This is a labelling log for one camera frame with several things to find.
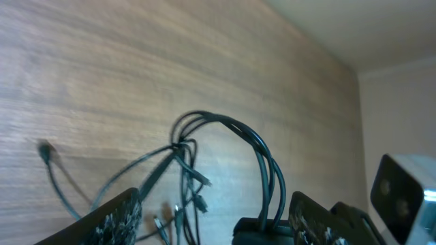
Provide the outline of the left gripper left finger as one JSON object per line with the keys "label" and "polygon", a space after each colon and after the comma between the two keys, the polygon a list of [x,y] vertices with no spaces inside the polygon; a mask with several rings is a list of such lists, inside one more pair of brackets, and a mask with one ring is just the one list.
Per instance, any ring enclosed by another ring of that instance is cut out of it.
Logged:
{"label": "left gripper left finger", "polygon": [[137,188],[129,188],[36,245],[135,244],[141,218],[139,191]]}

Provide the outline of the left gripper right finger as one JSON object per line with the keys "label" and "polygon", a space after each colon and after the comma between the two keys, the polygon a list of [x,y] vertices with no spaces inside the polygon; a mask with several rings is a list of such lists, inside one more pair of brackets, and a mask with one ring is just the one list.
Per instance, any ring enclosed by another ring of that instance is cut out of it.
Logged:
{"label": "left gripper right finger", "polygon": [[385,245],[366,212],[340,201],[327,210],[300,191],[292,195],[289,222],[295,245]]}

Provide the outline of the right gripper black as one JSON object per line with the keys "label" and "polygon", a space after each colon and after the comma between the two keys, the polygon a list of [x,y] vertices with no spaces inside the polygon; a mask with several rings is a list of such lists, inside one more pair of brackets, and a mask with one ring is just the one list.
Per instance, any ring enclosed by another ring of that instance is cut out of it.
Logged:
{"label": "right gripper black", "polygon": [[293,230],[286,220],[275,228],[259,230],[257,218],[241,218],[233,230],[232,245],[294,245]]}

